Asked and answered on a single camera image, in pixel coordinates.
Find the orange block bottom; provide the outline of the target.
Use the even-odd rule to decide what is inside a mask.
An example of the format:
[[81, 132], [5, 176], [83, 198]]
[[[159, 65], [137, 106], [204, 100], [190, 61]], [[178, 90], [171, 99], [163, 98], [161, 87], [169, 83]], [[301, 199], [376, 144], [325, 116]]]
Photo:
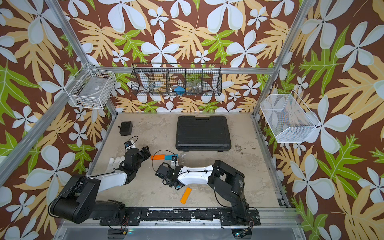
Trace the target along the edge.
[[186, 190], [185, 190], [185, 192], [184, 192], [183, 195], [182, 195], [181, 200], [180, 200], [180, 202], [181, 202], [183, 205], [185, 205], [185, 204], [187, 203], [187, 200], [188, 200], [188, 198], [189, 198], [191, 192], [192, 192], [192, 189], [189, 188], [189, 187], [187, 187]]

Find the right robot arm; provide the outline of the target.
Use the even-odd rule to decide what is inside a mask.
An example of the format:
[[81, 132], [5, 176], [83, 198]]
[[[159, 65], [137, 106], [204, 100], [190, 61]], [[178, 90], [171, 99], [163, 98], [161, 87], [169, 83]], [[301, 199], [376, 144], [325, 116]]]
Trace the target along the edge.
[[163, 163], [156, 170], [155, 176], [164, 185], [180, 190], [188, 185], [207, 185], [215, 198], [221, 197], [229, 206], [221, 205], [217, 217], [224, 226], [259, 226], [260, 215], [251, 208], [245, 198], [245, 175], [223, 161], [201, 168], [177, 166], [174, 169]]

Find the teal block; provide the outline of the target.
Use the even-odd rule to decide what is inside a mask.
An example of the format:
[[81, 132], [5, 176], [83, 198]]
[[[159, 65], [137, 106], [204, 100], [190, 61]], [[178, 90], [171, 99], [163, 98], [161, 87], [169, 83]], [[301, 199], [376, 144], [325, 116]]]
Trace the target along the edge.
[[178, 161], [179, 156], [178, 155], [165, 155], [164, 160], [165, 161]]

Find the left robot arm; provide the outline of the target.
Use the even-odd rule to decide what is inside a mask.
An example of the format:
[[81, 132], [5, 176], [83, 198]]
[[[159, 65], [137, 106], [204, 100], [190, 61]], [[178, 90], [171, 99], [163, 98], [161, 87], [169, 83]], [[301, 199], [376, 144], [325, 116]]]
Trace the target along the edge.
[[76, 224], [87, 219], [123, 223], [126, 205], [113, 200], [98, 201], [97, 195], [111, 188], [129, 184], [136, 177], [142, 162], [151, 157], [149, 147], [126, 150], [123, 161], [111, 172], [94, 176], [74, 175], [60, 194], [50, 203], [48, 213]]

